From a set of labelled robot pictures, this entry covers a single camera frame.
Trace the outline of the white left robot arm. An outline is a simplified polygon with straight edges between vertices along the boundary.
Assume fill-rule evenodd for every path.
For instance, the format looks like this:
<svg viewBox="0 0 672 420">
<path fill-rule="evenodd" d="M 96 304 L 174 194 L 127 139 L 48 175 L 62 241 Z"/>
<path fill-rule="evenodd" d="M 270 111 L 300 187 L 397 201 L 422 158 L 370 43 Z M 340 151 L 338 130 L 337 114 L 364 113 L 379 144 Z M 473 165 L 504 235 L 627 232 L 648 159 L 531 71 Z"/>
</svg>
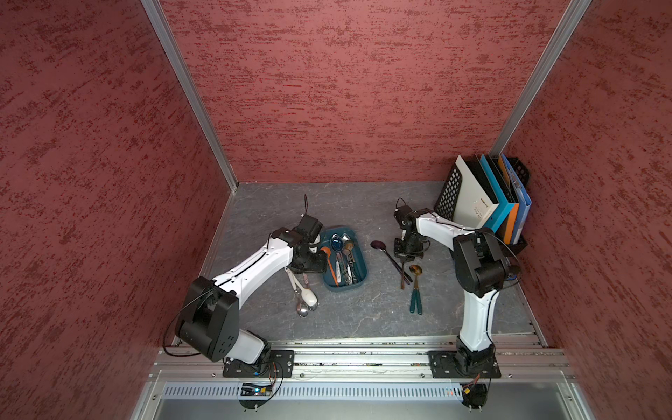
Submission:
<svg viewBox="0 0 672 420">
<path fill-rule="evenodd" d="M 314 292 L 299 280 L 300 274 L 323 273 L 327 254 L 317 249 L 321 223 L 309 227 L 278 229 L 251 257 L 229 271 L 192 282 L 183 309 L 175 320 L 175 335 L 211 362 L 225 359 L 247 365 L 264 364 L 268 342 L 240 328 L 240 310 L 267 280 L 283 271 L 299 302 L 313 310 L 318 305 Z"/>
</svg>

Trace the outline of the patterned handle steel spoon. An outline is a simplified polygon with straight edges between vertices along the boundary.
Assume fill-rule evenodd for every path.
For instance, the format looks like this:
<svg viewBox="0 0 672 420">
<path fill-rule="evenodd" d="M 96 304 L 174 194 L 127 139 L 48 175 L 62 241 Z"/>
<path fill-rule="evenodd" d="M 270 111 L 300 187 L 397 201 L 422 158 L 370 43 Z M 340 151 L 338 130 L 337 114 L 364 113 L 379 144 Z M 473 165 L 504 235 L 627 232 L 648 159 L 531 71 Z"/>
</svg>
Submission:
<svg viewBox="0 0 672 420">
<path fill-rule="evenodd" d="M 349 257 L 348 257 L 348 262 L 349 262 L 349 267 L 352 271 L 352 277 L 353 277 L 353 283 L 358 284 L 361 281 L 359 271 L 357 269 L 357 265 L 355 262 L 355 253 L 353 251 L 350 252 Z"/>
</svg>

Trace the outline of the white handle steel spoon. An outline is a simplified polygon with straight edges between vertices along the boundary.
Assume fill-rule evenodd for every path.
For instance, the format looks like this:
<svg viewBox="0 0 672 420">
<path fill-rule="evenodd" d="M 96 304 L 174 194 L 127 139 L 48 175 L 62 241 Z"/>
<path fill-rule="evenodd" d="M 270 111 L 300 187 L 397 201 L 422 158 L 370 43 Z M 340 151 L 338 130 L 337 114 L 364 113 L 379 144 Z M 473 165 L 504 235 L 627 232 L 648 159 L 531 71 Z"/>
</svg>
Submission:
<svg viewBox="0 0 672 420">
<path fill-rule="evenodd" d="M 340 252 L 336 251 L 336 263 L 337 263 L 337 269 L 336 269 L 336 274 L 337 274 L 337 280 L 338 280 L 338 285 L 346 285 L 346 277 L 345 277 L 345 271 L 343 268 L 343 262 L 342 262 L 342 255 Z"/>
</svg>

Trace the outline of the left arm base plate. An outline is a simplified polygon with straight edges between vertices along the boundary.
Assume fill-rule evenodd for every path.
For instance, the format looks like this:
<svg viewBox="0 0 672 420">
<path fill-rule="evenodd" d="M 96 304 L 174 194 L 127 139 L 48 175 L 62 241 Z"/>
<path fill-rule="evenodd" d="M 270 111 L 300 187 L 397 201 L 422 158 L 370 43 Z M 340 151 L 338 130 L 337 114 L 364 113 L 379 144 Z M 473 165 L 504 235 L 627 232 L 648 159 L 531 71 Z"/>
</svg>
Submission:
<svg viewBox="0 0 672 420">
<path fill-rule="evenodd" d="M 294 369 L 295 352 L 292 350 L 266 349 L 252 364 L 225 359 L 222 376 L 224 378 L 274 379 L 291 378 Z"/>
</svg>

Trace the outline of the orange plastic spoon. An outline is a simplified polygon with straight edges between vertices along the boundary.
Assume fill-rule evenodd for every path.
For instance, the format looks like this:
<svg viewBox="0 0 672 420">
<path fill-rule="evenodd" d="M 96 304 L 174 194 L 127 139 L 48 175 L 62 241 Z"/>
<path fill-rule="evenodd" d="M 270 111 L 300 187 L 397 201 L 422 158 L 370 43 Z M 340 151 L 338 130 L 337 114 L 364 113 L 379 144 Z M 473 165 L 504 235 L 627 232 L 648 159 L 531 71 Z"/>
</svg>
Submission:
<svg viewBox="0 0 672 420">
<path fill-rule="evenodd" d="M 339 285 L 339 280 L 338 280 L 338 277 L 337 277 L 336 272 L 334 270 L 334 266 L 331 263 L 331 250 L 330 250 L 330 248 L 322 247 L 320 250 L 323 251 L 327 255 L 327 264 L 328 264 L 329 271 L 330 271 L 331 276 L 332 276 L 332 280 L 334 280 L 334 285 L 336 287 L 339 287 L 340 286 Z"/>
</svg>

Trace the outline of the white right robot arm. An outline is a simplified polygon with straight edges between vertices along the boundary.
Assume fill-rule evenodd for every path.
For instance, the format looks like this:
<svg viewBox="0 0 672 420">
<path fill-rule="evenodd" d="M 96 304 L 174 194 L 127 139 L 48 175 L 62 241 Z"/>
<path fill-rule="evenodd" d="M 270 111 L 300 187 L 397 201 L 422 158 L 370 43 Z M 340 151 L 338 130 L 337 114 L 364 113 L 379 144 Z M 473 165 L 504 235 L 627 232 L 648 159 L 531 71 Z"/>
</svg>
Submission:
<svg viewBox="0 0 672 420">
<path fill-rule="evenodd" d="M 495 234 L 465 227 L 428 210 L 399 206 L 394 217 L 402 243 L 428 238 L 451 251 L 458 284 L 465 292 L 463 324 L 454 360 L 460 374 L 475 375 L 495 360 L 491 338 L 495 303 L 511 274 L 510 264 Z"/>
</svg>

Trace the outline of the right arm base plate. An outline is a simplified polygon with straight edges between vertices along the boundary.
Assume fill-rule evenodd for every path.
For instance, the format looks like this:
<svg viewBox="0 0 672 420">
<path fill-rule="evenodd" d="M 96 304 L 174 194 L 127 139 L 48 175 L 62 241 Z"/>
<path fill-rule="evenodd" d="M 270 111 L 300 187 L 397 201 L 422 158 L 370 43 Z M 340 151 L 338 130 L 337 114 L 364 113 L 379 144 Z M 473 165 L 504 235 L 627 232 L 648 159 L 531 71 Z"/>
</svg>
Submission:
<svg viewBox="0 0 672 420">
<path fill-rule="evenodd" d="M 492 350 L 430 351 L 429 367 L 434 379 L 500 379 L 502 372 Z"/>
</svg>

